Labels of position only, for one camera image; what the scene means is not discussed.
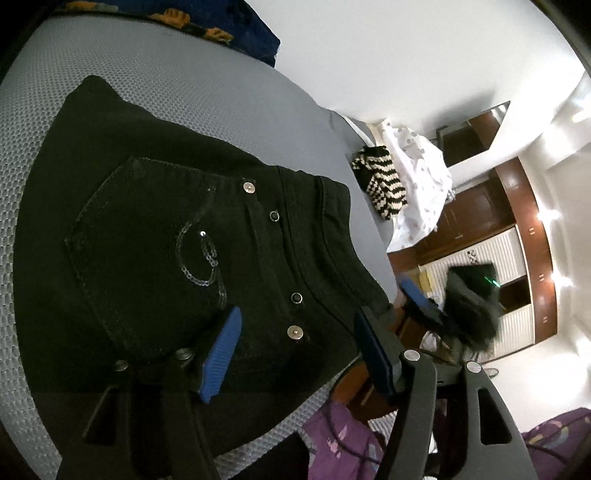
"metal button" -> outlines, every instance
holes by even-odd
[[[256,190],[255,186],[249,181],[245,182],[242,188],[246,193],[255,193]]]
[[[406,350],[404,352],[404,358],[410,362],[417,362],[421,358],[421,354],[416,350]]]
[[[126,360],[117,360],[115,362],[115,371],[116,372],[124,372],[129,367],[129,363]]]
[[[292,340],[299,340],[304,336],[304,330],[302,330],[297,325],[292,325],[287,329],[287,335]]]
[[[304,300],[304,297],[301,296],[301,293],[294,292],[291,294],[291,301],[293,303],[301,303]]]
[[[190,348],[180,348],[175,352],[179,360],[189,360],[193,356]]]
[[[482,370],[480,364],[477,364],[476,362],[468,362],[466,364],[466,368],[473,374],[480,373],[480,371]]]

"gray cushion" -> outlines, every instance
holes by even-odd
[[[35,155],[66,95],[90,74],[159,118],[225,140],[265,163],[347,184],[355,250],[389,298],[395,297],[384,245],[342,140],[308,94],[259,61],[167,27],[112,17],[49,19],[0,85],[0,419],[42,479],[55,478],[60,456],[19,358],[12,248]]]

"green light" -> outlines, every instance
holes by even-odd
[[[495,287],[497,288],[501,288],[501,286],[499,285],[499,283],[496,280],[491,280],[488,277],[484,277],[484,279],[488,282],[488,283],[492,283]]]

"cable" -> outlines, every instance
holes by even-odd
[[[341,439],[339,438],[339,436],[337,435],[336,431],[335,431],[335,426],[332,422],[332,411],[330,408],[330,403],[331,403],[331,398],[332,395],[335,391],[336,386],[339,384],[339,382],[345,377],[345,375],[347,373],[349,373],[349,371],[351,370],[352,367],[354,367],[357,363],[354,363],[353,365],[351,365],[347,370],[345,370],[340,377],[337,379],[337,381],[333,384],[332,387],[330,387],[330,392],[329,392],[329,399],[327,400],[327,402],[322,405],[322,407],[320,407],[322,409],[322,415],[324,417],[324,419],[326,420],[326,423],[329,426],[330,429],[330,433],[332,434],[332,436],[334,437],[336,443],[339,444],[339,447],[341,447],[345,452],[347,452],[348,454],[359,458],[360,460],[365,460],[367,462],[371,462],[371,463],[375,463],[376,465],[379,465],[381,463],[380,460],[376,460],[375,458],[371,458],[370,456],[364,455],[363,453],[359,453],[359,452],[355,452],[354,450],[352,450],[351,448],[349,448],[349,446],[345,445]]]
[[[425,350],[424,348],[420,348],[418,351],[421,353],[424,353],[425,355],[430,356],[436,360],[439,360],[442,364],[450,365],[451,367],[459,367],[459,365],[457,363],[454,363],[451,360],[446,360],[442,356],[439,356],[436,353],[433,353],[432,351]]]
[[[540,441],[540,442],[543,442],[543,443],[544,443],[544,445],[545,445],[545,443],[546,443],[548,440],[550,440],[552,437],[554,437],[555,435],[557,435],[557,434],[559,434],[560,432],[562,432],[562,429],[563,429],[563,428],[570,427],[570,426],[571,426],[573,423],[577,423],[579,420],[583,420],[585,417],[591,417],[591,412],[589,412],[589,411],[588,411],[588,412],[587,412],[585,415],[582,415],[582,416],[580,416],[580,417],[577,417],[577,418],[575,418],[574,420],[571,420],[571,421],[570,421],[570,422],[568,422],[568,423],[565,423],[565,424],[564,424],[564,425],[562,425],[562,426],[561,426],[561,427],[560,427],[558,430],[556,430],[555,432],[551,433],[551,434],[550,434],[550,435],[548,435],[547,437],[544,437],[543,439],[541,439],[541,441]]]
[[[565,465],[568,464],[568,462],[569,462],[566,457],[555,452],[554,450],[550,450],[549,448],[542,447],[540,445],[531,444],[531,443],[526,443],[525,446],[527,448],[531,448],[532,450],[537,450],[539,452],[547,453],[548,455],[553,456],[554,458],[556,458],[557,460],[559,460],[560,462],[562,462]]]

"black jeans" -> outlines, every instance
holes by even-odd
[[[25,373],[59,449],[116,360],[187,346],[231,303],[242,336],[222,392],[196,407],[227,452],[351,361],[359,306],[388,308],[353,250],[344,185],[159,120],[98,77],[43,142],[14,265]]]

